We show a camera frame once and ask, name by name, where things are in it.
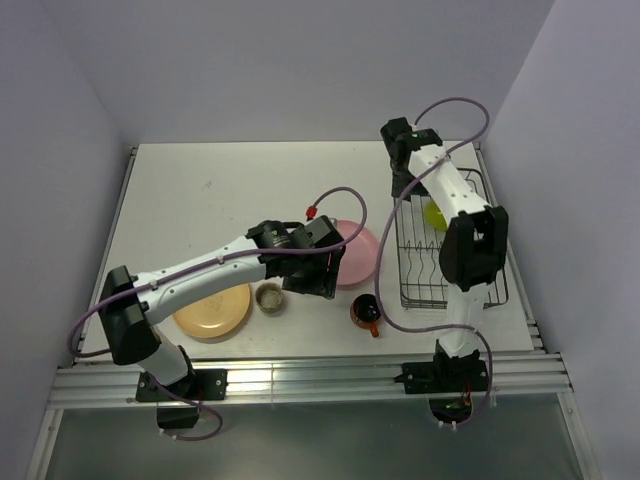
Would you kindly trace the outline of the lime green bowl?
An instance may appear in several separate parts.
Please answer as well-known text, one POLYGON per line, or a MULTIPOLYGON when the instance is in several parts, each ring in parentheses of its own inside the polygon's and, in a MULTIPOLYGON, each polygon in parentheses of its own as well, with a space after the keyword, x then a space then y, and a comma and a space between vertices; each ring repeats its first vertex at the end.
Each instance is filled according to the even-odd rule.
POLYGON ((433 200, 430 200, 424 208, 424 219, 439 232, 446 232, 448 229, 446 218, 433 200))

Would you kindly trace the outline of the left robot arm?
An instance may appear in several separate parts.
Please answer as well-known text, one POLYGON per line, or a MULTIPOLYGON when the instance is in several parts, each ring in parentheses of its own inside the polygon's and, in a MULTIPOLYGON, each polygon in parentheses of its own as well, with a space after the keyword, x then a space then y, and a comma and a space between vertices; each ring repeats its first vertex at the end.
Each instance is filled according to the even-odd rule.
POLYGON ((112 360, 136 364, 172 399, 195 386, 184 349, 158 324, 182 308, 232 287, 279 278, 285 290, 331 299, 346 243, 326 216, 299 222, 263 221, 229 244, 164 269, 133 275, 111 270, 98 315, 112 360))

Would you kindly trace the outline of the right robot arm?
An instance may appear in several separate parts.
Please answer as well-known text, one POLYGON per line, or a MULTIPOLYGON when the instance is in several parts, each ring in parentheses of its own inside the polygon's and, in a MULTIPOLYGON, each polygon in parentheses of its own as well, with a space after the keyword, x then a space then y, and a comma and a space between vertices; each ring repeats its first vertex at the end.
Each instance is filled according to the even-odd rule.
POLYGON ((447 224, 439 251, 448 283, 446 325, 436 350, 447 356, 433 365, 435 383, 452 390, 468 374, 461 358, 478 349, 477 328, 489 286, 504 268, 509 216, 472 190, 432 129, 416 130, 406 118, 388 121, 381 137, 390 157, 394 209, 412 195, 429 196, 447 224))

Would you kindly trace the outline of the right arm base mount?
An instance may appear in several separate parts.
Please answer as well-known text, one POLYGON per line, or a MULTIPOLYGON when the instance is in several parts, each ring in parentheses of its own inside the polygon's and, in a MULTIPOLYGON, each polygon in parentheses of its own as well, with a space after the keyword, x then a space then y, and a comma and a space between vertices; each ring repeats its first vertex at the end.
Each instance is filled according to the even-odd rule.
POLYGON ((462 358, 438 352, 428 362, 403 363, 393 381, 408 395, 474 393, 487 390, 489 373, 477 350, 462 358))

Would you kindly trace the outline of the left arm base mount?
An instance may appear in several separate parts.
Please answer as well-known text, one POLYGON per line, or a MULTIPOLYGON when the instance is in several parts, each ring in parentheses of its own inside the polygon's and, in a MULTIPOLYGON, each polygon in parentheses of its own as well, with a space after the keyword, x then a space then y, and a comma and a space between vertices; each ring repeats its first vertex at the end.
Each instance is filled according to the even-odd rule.
POLYGON ((196 369, 170 386, 161 385, 144 372, 139 375, 134 399, 139 404, 156 405, 156 423, 162 433, 178 440, 196 441, 211 438, 222 429, 222 416, 206 402, 224 400, 226 387, 225 369, 196 369), (201 420, 213 420, 214 430, 189 436, 201 420))

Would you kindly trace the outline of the orange black mug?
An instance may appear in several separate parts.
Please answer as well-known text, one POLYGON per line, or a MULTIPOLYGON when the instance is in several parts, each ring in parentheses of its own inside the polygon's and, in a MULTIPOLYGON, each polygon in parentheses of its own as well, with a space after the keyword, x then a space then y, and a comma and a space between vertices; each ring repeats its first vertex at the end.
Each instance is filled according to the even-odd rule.
POLYGON ((373 294, 361 294, 350 306, 350 319, 353 324, 370 333, 373 338, 379 337, 378 321, 381 312, 373 294))

